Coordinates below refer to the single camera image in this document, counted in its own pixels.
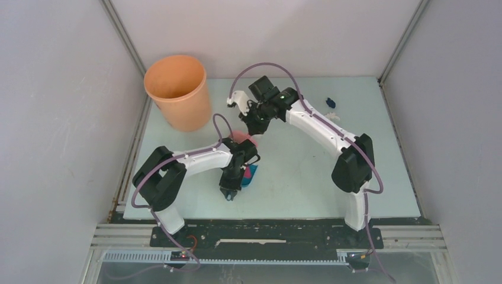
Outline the pink hand brush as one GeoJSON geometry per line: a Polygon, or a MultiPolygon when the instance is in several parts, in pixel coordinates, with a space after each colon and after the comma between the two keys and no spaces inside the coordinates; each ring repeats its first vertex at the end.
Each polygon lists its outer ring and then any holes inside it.
{"type": "Polygon", "coordinates": [[[246,140],[249,140],[255,145],[256,148],[258,148],[258,140],[261,138],[261,135],[250,135],[239,130],[234,130],[231,133],[231,137],[235,143],[240,144],[246,140]]]}

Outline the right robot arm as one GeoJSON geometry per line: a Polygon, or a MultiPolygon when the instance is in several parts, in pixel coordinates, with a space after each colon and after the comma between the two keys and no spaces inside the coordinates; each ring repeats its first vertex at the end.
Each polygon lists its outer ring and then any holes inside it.
{"type": "Polygon", "coordinates": [[[364,194],[374,175],[374,148],[367,134],[354,135],[322,116],[294,88],[279,90],[267,76],[249,86],[253,98],[244,91],[233,91],[228,107],[238,107],[239,118],[249,135],[262,135],[269,123],[281,120],[297,127],[323,146],[336,160],[331,173],[333,183],[347,194],[345,242],[360,247],[368,239],[369,222],[364,194]]]}

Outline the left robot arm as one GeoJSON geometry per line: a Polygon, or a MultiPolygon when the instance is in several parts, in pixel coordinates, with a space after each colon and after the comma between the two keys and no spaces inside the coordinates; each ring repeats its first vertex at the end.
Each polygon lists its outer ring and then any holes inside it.
{"type": "Polygon", "coordinates": [[[183,181],[213,169],[222,171],[221,193],[233,201],[242,189],[246,168],[261,159],[256,145],[249,139],[236,142],[223,138],[214,146],[188,152],[173,152],[165,146],[156,148],[133,177],[133,208],[146,208],[165,231],[172,246],[186,242],[185,220],[175,201],[183,181]]]}

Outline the blue plastic dustpan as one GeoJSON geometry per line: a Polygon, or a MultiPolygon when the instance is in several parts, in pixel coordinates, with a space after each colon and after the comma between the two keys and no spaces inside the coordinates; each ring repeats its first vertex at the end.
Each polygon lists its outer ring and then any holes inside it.
{"type": "Polygon", "coordinates": [[[250,164],[246,167],[243,175],[243,179],[241,181],[241,187],[245,188],[248,187],[251,182],[253,181],[254,175],[257,171],[258,165],[256,164],[250,164]]]}

